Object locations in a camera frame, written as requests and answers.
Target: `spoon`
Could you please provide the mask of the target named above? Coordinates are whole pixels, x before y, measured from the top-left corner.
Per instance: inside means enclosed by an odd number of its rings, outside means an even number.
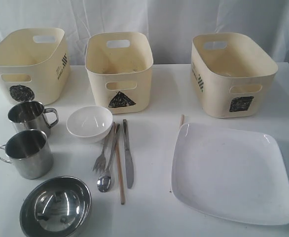
[[[116,142],[117,142],[117,138],[118,138],[119,126],[120,126],[120,124],[118,123],[115,127],[113,144],[111,146],[110,157],[109,157],[107,167],[101,173],[101,175],[97,181],[97,188],[101,193],[106,193],[110,189],[110,186],[111,186],[110,164],[111,164],[111,161],[113,159],[113,155],[114,155],[114,151],[115,151],[115,146],[116,146]]]

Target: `chopstick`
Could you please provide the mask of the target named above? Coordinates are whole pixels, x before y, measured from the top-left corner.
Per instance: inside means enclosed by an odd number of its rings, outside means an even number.
[[[125,191],[124,191],[124,182],[123,182],[123,174],[121,171],[121,163],[120,163],[120,153],[119,153],[119,142],[116,142],[116,156],[117,156],[117,170],[118,170],[118,180],[119,180],[119,189],[120,189],[120,203],[122,205],[125,204]]]
[[[180,127],[184,124],[185,115],[181,116]]]

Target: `metal cup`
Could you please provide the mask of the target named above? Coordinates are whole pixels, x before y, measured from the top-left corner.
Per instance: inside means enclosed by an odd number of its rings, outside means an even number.
[[[5,145],[1,145],[0,149],[5,150],[9,158],[6,160],[0,157],[0,160],[14,164],[20,175],[26,179],[41,177],[53,164],[47,136],[36,129],[15,134]]]
[[[53,112],[57,119],[49,124],[46,113]],[[26,101],[15,105],[7,114],[8,119],[12,122],[17,132],[38,129],[50,136],[50,129],[55,126],[58,121],[58,113],[54,108],[45,109],[44,105],[38,101]]]

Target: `cream plastic bin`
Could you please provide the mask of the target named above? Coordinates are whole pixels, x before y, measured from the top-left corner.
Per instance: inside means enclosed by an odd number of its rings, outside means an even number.
[[[210,116],[255,114],[277,70],[277,64],[248,36],[218,33],[193,39],[191,81]]]
[[[54,102],[69,73],[67,42],[61,29],[21,29],[0,43],[0,87],[12,104]]]
[[[85,67],[95,103],[113,114],[145,109],[150,100],[153,57],[145,35],[103,33],[90,38]]]

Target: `white tablecloth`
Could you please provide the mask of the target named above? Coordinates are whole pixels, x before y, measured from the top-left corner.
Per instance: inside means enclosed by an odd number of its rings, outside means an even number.
[[[232,119],[212,118],[203,112],[190,83],[190,65],[155,65],[148,108],[139,113],[114,116],[116,122],[124,118],[129,121],[135,166],[134,187],[126,189],[125,205],[120,205],[118,182],[109,193],[97,191],[98,175],[91,167],[102,145],[82,144],[67,132],[69,115],[80,107],[94,104],[85,67],[72,66],[60,99],[46,106],[56,108],[60,116],[49,138],[55,158],[52,170],[37,180],[26,180],[12,165],[0,161],[0,237],[23,236],[19,212],[24,198],[44,180],[59,175],[80,178],[91,190],[92,218],[83,237],[289,237],[289,224],[256,226],[222,220],[188,208],[170,192],[173,150],[181,114],[186,115],[187,122],[270,134],[279,143],[289,176],[289,64],[278,65],[279,72],[261,110],[252,117]],[[0,91],[0,145],[14,134],[7,119],[10,108]],[[123,153],[122,166],[126,183]]]

